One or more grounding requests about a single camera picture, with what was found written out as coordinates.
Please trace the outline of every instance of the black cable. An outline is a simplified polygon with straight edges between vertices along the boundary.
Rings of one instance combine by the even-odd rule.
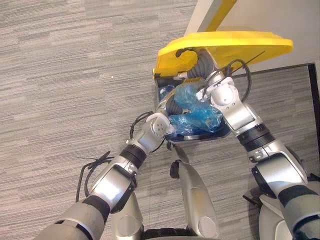
[[[135,131],[135,125],[140,122],[141,120],[149,117],[150,115],[152,115],[154,112],[153,111],[147,111],[144,112],[142,114],[140,114],[135,120],[134,122],[131,124],[130,126],[130,132],[129,132],[129,139],[132,139],[134,137],[134,131]]]
[[[166,139],[163,138],[163,140],[162,140],[162,142],[160,143],[160,145],[159,145],[155,150],[151,151],[150,153],[152,154],[152,153],[154,153],[155,151],[157,151],[157,150],[162,146],[162,144],[164,144],[165,140],[166,140]]]
[[[243,61],[242,59],[235,59],[235,60],[231,61],[228,65],[229,65],[230,68],[231,68],[231,65],[234,64],[234,63],[236,63],[236,62],[242,64],[242,67],[243,67],[244,70],[245,70],[246,77],[247,77],[247,80],[248,80],[247,88],[246,88],[246,90],[245,90],[245,92],[244,92],[244,94],[243,94],[243,96],[242,96],[242,98],[241,98],[241,101],[242,101],[242,102],[245,102],[245,101],[247,100],[249,94],[250,94],[250,91],[251,91],[251,86],[252,86],[251,72],[250,72],[250,69],[249,69],[248,65],[247,65],[247,64],[245,63],[245,61]]]
[[[231,62],[229,62],[226,66],[220,68],[220,69],[217,69],[216,72],[210,77],[213,78],[215,77],[220,71],[223,71],[223,70],[226,70],[226,77],[231,77],[232,74],[234,72],[236,72],[237,70],[239,70],[240,68],[237,68],[236,70],[232,71],[232,64],[236,63],[236,62],[239,62],[242,64],[242,66],[240,68],[244,68],[245,69],[245,73],[246,73],[246,77],[247,77],[247,80],[248,80],[248,85],[247,85],[247,88],[245,90],[245,93],[243,94],[242,98],[241,98],[241,101],[244,102],[247,100],[249,94],[250,94],[250,91],[251,91],[251,86],[252,86],[252,77],[251,77],[251,72],[250,72],[250,69],[247,65],[247,63],[245,61],[243,61],[242,59],[235,59],[235,60],[232,60]],[[221,83],[223,80],[225,80],[225,78],[217,81],[214,85],[218,85],[219,83]],[[204,98],[206,92],[207,92],[207,88],[208,88],[208,85],[209,85],[209,81],[210,79],[207,79],[206,80],[206,83],[205,83],[205,86],[204,86],[204,89],[203,89],[203,93],[202,93],[202,99]]]
[[[88,190],[88,182],[89,182],[89,178],[91,176],[91,174],[94,172],[94,170],[101,164],[104,163],[110,163],[111,159],[114,158],[114,156],[109,156],[110,151],[107,151],[105,154],[103,154],[100,158],[92,158],[92,157],[78,157],[78,159],[93,159],[95,161],[87,163],[86,165],[84,165],[81,168],[80,171],[80,176],[79,176],[79,181],[78,181],[78,186],[76,189],[76,195],[75,195],[75,202],[77,203],[79,201],[79,195],[80,195],[80,189],[81,189],[81,182],[82,182],[82,178],[84,176],[84,172],[85,169],[87,168],[89,171],[88,175],[85,178],[85,182],[84,182],[84,194],[86,197],[89,196],[89,190]]]

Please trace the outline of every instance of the flexible hose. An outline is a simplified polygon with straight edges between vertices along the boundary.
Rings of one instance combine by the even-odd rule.
[[[212,73],[215,67],[215,63],[211,55],[205,49],[201,49],[198,52],[197,63],[187,72],[187,77],[189,79],[194,79],[198,77],[207,78],[207,76]]]

